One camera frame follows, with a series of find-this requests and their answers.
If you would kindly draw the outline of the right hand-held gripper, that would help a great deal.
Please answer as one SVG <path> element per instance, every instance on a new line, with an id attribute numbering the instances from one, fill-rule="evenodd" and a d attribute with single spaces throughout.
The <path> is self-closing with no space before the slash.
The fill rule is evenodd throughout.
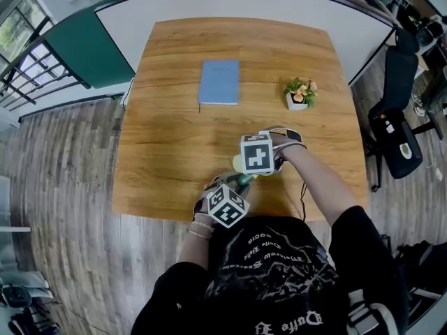
<path id="1" fill-rule="evenodd" d="M 288 142 L 273 145 L 272 135 L 276 133 L 288 139 Z M 243 135 L 240 140 L 240 154 L 242 158 L 242 173 L 271 175 L 278 173 L 285 158 L 280 156 L 280 151 L 291 145 L 305 147 L 299 132 L 279 126 L 269 127 L 257 132 L 257 134 Z"/>

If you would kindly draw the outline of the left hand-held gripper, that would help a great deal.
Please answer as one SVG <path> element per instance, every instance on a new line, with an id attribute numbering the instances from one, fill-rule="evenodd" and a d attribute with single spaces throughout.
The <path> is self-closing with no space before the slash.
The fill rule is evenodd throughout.
<path id="1" fill-rule="evenodd" d="M 233 174 L 220 174 L 205 186 L 205 190 L 218 188 L 206 197 L 208 214 L 225 228 L 233 227 L 247 215 L 250 208 L 244 198 L 247 198 L 251 186 L 241 186 L 238 195 L 226 185 L 232 180 Z"/>

